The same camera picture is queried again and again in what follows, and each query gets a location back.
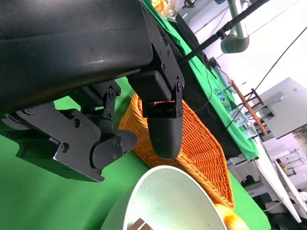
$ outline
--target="wicker basket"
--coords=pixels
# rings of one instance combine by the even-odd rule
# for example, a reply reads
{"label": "wicker basket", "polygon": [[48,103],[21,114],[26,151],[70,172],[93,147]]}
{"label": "wicker basket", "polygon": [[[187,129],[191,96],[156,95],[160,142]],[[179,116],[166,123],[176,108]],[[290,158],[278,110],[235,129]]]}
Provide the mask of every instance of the wicker basket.
{"label": "wicker basket", "polygon": [[136,133],[139,140],[133,151],[149,167],[172,165],[180,168],[203,187],[214,203],[234,209],[234,197],[222,147],[185,102],[183,110],[182,146],[179,156],[172,161],[160,159],[154,153],[147,121],[142,116],[142,102],[137,94],[132,97],[119,129]]}

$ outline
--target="metal bracket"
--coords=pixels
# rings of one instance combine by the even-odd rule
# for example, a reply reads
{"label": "metal bracket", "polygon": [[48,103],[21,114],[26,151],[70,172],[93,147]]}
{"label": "metal bracket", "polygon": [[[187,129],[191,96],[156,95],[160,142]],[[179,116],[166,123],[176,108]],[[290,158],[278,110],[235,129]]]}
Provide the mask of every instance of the metal bracket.
{"label": "metal bracket", "polygon": [[143,117],[176,118],[183,115],[185,81],[170,44],[165,44],[148,13],[144,14],[153,48],[153,61],[141,72],[128,76],[129,84],[142,99]]}
{"label": "metal bracket", "polygon": [[81,106],[85,114],[101,131],[113,129],[115,118],[115,100],[120,96],[121,89],[114,81],[85,86],[69,96]]}
{"label": "metal bracket", "polygon": [[[20,145],[16,156],[23,160],[65,178],[101,182],[102,170],[137,142],[133,132],[112,130],[120,93],[114,81],[83,87],[72,98],[83,112],[89,111],[87,102],[94,106],[91,113],[42,104],[3,116],[0,134]],[[104,109],[95,111],[98,105]]]}
{"label": "metal bracket", "polygon": [[196,0],[185,0],[184,1],[184,5],[183,5],[183,9],[184,8],[194,8],[195,7],[195,5],[194,5],[194,3],[196,2]]}

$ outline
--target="green backdrop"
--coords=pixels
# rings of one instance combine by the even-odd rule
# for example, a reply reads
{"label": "green backdrop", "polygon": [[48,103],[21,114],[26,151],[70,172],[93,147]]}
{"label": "green backdrop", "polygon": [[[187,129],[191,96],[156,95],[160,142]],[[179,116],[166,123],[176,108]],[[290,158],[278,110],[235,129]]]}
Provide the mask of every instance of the green backdrop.
{"label": "green backdrop", "polygon": [[[122,95],[116,101],[116,125],[133,94],[126,78],[117,82]],[[55,104],[58,109],[78,108],[69,97]],[[117,199],[148,170],[130,152],[103,170],[106,179],[100,184],[68,180],[15,157],[18,148],[0,136],[0,230],[99,230]],[[264,213],[233,176],[231,183],[235,212],[250,230],[271,229]]]}

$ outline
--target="green tablecloth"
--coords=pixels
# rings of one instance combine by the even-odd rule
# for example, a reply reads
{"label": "green tablecloth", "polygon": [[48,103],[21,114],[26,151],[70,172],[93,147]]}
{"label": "green tablecloth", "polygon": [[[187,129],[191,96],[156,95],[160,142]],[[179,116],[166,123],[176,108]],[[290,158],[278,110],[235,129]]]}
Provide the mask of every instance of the green tablecloth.
{"label": "green tablecloth", "polygon": [[[133,94],[127,80],[118,80],[122,95],[116,101],[116,124]],[[78,108],[66,97],[58,109]],[[67,180],[17,157],[18,145],[0,136],[0,229],[1,230],[99,230],[117,199],[148,170],[130,152],[103,170],[101,184]],[[269,230],[257,204],[231,176],[235,212],[250,230]]]}
{"label": "green tablecloth", "polygon": [[[172,27],[172,25],[163,19],[161,19],[156,11],[153,9],[149,0],[143,0],[144,4],[148,7],[151,13],[156,17],[157,21],[161,24],[161,26],[172,36],[173,41],[180,47],[185,50],[185,54],[191,51],[190,47],[186,44],[186,42],[181,38],[178,32]],[[189,62],[192,71],[194,72],[198,82],[200,83],[205,95],[207,98],[211,96],[210,103],[213,108],[216,110],[217,114],[219,115],[221,121],[226,126],[229,125],[231,122],[231,117],[228,112],[225,110],[223,104],[221,103],[220,99],[218,98],[215,88],[225,89],[223,82],[220,80],[219,77],[215,78],[210,72],[206,71],[206,67],[203,63],[198,59],[198,57],[194,57]],[[208,82],[207,82],[207,74],[209,75],[209,81],[213,90],[211,90]],[[227,96],[230,99],[233,99],[233,96],[230,92],[227,91]],[[258,156],[258,150],[256,148],[255,143],[252,139],[247,139],[243,132],[239,129],[239,127],[233,122],[230,127],[228,128],[228,132],[238,145],[239,149],[241,150],[242,154],[245,156],[247,160],[253,160]]]}

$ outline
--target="bolt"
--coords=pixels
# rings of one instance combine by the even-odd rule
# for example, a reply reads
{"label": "bolt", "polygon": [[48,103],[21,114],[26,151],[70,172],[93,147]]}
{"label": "bolt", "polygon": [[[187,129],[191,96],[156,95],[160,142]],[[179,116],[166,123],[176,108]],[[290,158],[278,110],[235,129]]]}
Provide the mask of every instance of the bolt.
{"label": "bolt", "polygon": [[114,99],[114,98],[115,98],[115,93],[114,93],[113,90],[111,90],[111,91],[109,92],[109,97],[110,97],[111,99]]}
{"label": "bolt", "polygon": [[69,150],[69,145],[67,143],[61,144],[60,148],[61,152],[67,152]]}
{"label": "bolt", "polygon": [[72,125],[76,128],[79,128],[81,124],[81,121],[79,119],[74,119],[74,121],[72,122]]}
{"label": "bolt", "polygon": [[177,82],[177,91],[180,92],[182,89],[182,85],[180,82]]}

